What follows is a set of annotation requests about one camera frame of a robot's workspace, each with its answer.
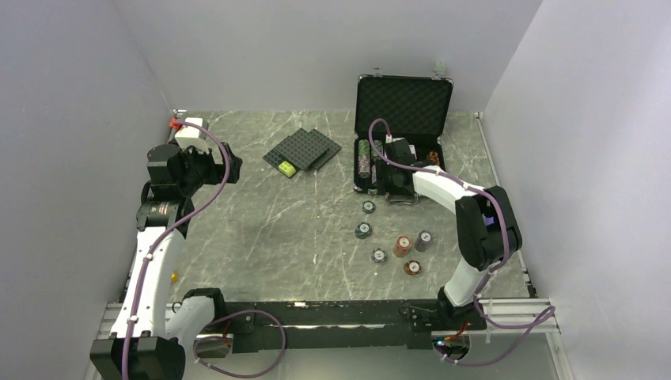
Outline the grey chip stack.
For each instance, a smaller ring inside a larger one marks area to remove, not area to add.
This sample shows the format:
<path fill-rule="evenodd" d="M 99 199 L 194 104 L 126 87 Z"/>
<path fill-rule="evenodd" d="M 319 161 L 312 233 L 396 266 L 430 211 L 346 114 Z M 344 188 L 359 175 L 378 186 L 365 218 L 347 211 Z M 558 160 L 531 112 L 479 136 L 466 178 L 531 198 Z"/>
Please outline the grey chip stack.
<path fill-rule="evenodd" d="M 357 167 L 357 174 L 360 178 L 368 179 L 370 177 L 370 158 L 367 155 L 358 156 Z"/>

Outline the dark green chip stack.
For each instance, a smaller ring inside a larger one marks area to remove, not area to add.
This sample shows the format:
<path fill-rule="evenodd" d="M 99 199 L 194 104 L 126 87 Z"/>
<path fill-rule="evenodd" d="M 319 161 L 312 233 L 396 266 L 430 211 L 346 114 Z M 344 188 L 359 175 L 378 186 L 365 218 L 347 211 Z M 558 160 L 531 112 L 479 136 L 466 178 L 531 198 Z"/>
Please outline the dark green chip stack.
<path fill-rule="evenodd" d="M 371 146 L 372 160 L 374 162 L 381 159 L 380 153 L 384 151 L 383 142 L 381 140 L 374 140 L 373 145 Z"/>

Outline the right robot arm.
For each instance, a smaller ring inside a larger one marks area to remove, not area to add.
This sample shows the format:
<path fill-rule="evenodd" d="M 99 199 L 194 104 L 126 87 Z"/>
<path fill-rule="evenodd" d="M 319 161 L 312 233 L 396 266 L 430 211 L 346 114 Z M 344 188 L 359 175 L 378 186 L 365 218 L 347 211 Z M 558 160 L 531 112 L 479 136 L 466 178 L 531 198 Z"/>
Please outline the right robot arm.
<path fill-rule="evenodd" d="M 370 149 L 387 164 L 411 174 L 414 193 L 442 205 L 457 221 L 461 260 L 438 292 L 438 322 L 455 329 L 467 318 L 466 305 L 476 302 L 487 281 L 522 247 L 522 236 L 506 190 L 483 188 L 447 173 L 437 165 L 403 165 L 384 156 L 370 140 Z"/>

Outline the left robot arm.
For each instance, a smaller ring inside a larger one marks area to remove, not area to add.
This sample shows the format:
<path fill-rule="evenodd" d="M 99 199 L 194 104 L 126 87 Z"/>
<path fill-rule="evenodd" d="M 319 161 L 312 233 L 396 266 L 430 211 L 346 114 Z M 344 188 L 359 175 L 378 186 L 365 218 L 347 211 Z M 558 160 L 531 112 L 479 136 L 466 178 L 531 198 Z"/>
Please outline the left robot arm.
<path fill-rule="evenodd" d="M 205 184 L 237 183 L 242 165 L 227 143 L 198 150 L 169 142 L 147 154 L 150 179 L 136 213 L 136 254 L 123 305 L 107 338 L 89 357 L 103 379 L 181 379 L 195 358 L 197 335 L 221 330 L 226 303 L 213 287 L 189 290 L 172 317 L 166 313 L 176 259 L 188 234 L 191 200 Z"/>

